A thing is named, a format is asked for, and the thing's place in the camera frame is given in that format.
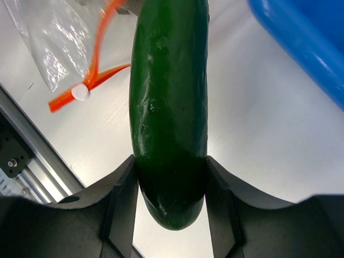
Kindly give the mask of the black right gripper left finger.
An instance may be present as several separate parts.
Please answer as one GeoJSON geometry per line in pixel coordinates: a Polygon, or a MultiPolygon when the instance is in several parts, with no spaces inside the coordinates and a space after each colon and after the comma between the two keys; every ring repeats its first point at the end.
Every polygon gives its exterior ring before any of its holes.
{"type": "Polygon", "coordinates": [[[134,157],[56,204],[1,198],[1,257],[138,257],[134,157]]]}

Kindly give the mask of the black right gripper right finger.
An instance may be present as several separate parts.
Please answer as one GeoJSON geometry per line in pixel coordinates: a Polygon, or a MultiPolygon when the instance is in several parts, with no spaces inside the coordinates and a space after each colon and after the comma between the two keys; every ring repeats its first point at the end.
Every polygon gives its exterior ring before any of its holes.
{"type": "Polygon", "coordinates": [[[206,208],[215,257],[343,257],[343,196],[297,204],[207,158],[206,208]]]}

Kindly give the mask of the clear zip top bag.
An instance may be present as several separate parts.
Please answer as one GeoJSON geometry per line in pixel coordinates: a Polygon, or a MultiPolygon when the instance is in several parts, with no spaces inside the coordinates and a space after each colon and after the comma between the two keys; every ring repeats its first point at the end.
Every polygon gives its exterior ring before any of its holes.
{"type": "Polygon", "coordinates": [[[56,112],[129,67],[142,1],[5,1],[56,112]]]}

